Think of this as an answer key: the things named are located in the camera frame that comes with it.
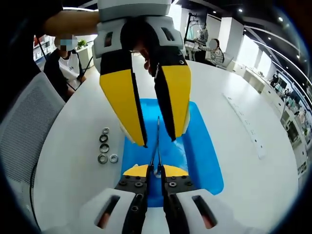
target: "blue mat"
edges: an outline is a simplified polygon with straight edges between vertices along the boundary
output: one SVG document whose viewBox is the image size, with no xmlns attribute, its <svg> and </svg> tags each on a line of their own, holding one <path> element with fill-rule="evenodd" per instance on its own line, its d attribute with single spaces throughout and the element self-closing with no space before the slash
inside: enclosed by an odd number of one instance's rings
<svg viewBox="0 0 312 234">
<path fill-rule="evenodd" d="M 215 149 L 201 117 L 198 107 L 190 102 L 191 120 L 186 133 L 171 142 L 167 134 L 157 99 L 140 99 L 148 148 L 132 144 L 125 138 L 121 175 L 135 164 L 149 164 L 156 144 L 157 117 L 160 117 L 159 150 L 163 164 L 179 167 L 187 171 L 197 188 L 203 188 L 216 195 L 223 190 L 223 178 L 215 154 Z M 156 154 L 154 165 L 157 168 Z M 149 207 L 162 207 L 160 178 L 151 176 Z"/>
</svg>

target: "mesh chair back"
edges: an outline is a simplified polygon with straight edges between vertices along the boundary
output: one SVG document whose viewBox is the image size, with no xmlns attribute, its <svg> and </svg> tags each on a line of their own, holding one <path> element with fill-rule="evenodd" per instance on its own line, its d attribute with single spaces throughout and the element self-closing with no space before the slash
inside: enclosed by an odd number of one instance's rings
<svg viewBox="0 0 312 234">
<path fill-rule="evenodd" d="M 22 209 L 29 209 L 29 185 L 49 130 L 65 105 L 41 72 L 21 92 L 0 123 L 0 159 Z"/>
</svg>

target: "white power strip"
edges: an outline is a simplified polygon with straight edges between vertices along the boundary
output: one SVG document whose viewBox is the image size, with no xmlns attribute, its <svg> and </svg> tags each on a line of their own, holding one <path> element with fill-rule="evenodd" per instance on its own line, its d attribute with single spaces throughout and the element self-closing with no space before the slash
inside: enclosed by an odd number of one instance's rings
<svg viewBox="0 0 312 234">
<path fill-rule="evenodd" d="M 262 144 L 262 141 L 261 139 L 259 138 L 259 135 L 256 134 L 253 126 L 251 125 L 251 123 L 246 119 L 246 116 L 245 114 L 239 109 L 239 106 L 237 103 L 235 103 L 235 101 L 223 94 L 223 96 L 225 97 L 225 99 L 228 101 L 228 103 L 230 104 L 230 106 L 233 108 L 233 110 L 235 111 L 235 113 L 237 114 L 237 116 L 239 117 L 239 119 L 241 120 L 241 122 L 243 123 L 245 129 L 247 130 L 250 138 L 251 138 L 251 141 L 253 142 L 255 148 L 256 148 L 256 151 L 257 151 L 257 154 L 258 154 L 258 157 L 259 159 L 263 159 L 264 156 L 266 155 L 265 153 L 265 150 L 264 150 L 264 146 Z"/>
</svg>

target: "white round table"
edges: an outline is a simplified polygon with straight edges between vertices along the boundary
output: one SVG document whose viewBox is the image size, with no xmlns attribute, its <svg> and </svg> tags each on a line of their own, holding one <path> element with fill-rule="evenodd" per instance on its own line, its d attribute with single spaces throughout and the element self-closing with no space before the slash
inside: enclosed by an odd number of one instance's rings
<svg viewBox="0 0 312 234">
<path fill-rule="evenodd" d="M 143 64 L 142 57 L 134 57 L 139 96 L 156 98 L 154 80 Z M 197 62 L 188 64 L 191 101 L 204 119 L 224 180 L 224 189 L 216 197 L 242 224 L 268 231 L 284 216 L 298 192 L 296 161 L 286 131 L 271 107 L 242 77 Z M 253 123 L 266 150 L 262 160 L 223 93 L 239 102 Z M 97 161 L 104 127 L 110 128 L 108 155 L 118 155 L 116 164 Z M 60 112 L 40 154 L 34 206 L 42 230 L 66 224 L 84 203 L 103 189 L 115 187 L 123 144 L 124 134 L 99 86 L 99 74 L 89 77 Z M 161 210 L 149 208 L 147 216 L 159 215 Z"/>
</svg>

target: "ceiling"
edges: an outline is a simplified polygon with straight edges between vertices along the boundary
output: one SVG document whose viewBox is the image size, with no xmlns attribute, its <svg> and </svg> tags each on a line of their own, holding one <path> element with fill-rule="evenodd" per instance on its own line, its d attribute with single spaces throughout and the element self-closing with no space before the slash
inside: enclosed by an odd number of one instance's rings
<svg viewBox="0 0 312 234">
<path fill-rule="evenodd" d="M 215 15 L 218 18 L 231 16 L 245 26 L 259 28 L 285 39 L 292 45 L 267 32 L 254 29 L 251 32 L 250 28 L 246 28 L 247 31 L 244 32 L 251 39 L 267 44 L 269 47 L 282 53 L 309 77 L 309 80 L 312 80 L 309 54 L 305 50 L 303 40 L 293 26 L 291 19 L 287 17 L 287 13 L 281 10 L 282 8 L 273 6 L 273 0 L 179 0 L 177 4 L 183 6 L 186 4 L 196 4 L 194 2 L 206 7 L 208 14 Z M 63 0 L 63 6 L 97 9 L 97 0 Z M 306 90 L 308 82 L 305 76 L 291 62 L 287 61 L 278 53 L 268 50 L 265 46 L 259 45 L 259 47 L 269 56 L 271 55 L 271 59 L 287 70 L 297 80 L 300 86 Z"/>
</svg>

